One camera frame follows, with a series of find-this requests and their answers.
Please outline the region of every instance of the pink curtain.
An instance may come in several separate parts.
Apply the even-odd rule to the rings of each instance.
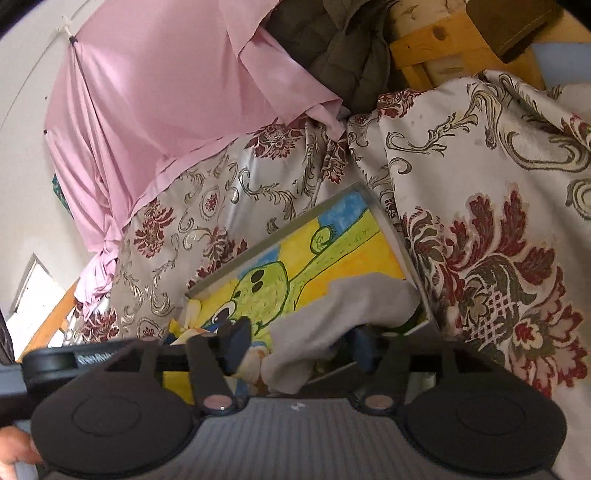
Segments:
[[[107,0],[81,28],[51,94],[46,139],[82,238],[97,255],[76,298],[110,290],[122,230],[184,170],[303,112],[337,140],[340,99],[260,21],[277,0]]]

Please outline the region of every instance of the colorful drawing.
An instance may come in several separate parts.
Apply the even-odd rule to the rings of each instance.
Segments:
[[[404,278],[367,204],[351,192],[200,297],[189,326],[215,331],[221,322],[246,316],[254,343],[271,348],[267,327],[274,319],[325,295],[335,278],[370,272]]]

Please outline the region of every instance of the gray cloth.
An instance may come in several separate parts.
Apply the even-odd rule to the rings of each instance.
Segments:
[[[387,90],[384,28],[395,1],[282,0],[265,28],[352,113],[369,113]]]
[[[399,327],[421,300],[410,282],[381,273],[341,278],[329,292],[269,325],[273,352],[262,360],[261,377],[270,389],[294,394],[310,379],[316,360],[357,325]]]

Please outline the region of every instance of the wooden plank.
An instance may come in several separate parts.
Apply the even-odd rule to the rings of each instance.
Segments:
[[[575,17],[564,11],[562,16],[546,26],[535,38],[535,43],[591,43],[591,31]]]
[[[538,90],[545,89],[544,79],[531,47],[510,63],[501,62],[488,48],[465,51],[462,53],[462,60],[471,75],[482,70],[504,70],[517,75]]]
[[[410,88],[414,88],[419,92],[432,90],[433,85],[431,84],[431,80],[429,80],[427,72],[425,72],[422,65],[403,67],[401,70]]]
[[[481,50],[488,45],[465,12],[420,28],[390,44],[396,68]]]
[[[43,322],[43,324],[35,332],[35,335],[33,335],[33,338],[31,338],[31,341],[27,344],[23,353],[18,358],[19,362],[22,360],[22,357],[31,350],[46,347],[51,338],[60,329],[64,319],[74,308],[74,291],[77,284],[78,280],[76,280],[74,284],[68,289],[59,303],[45,319],[45,322]]]

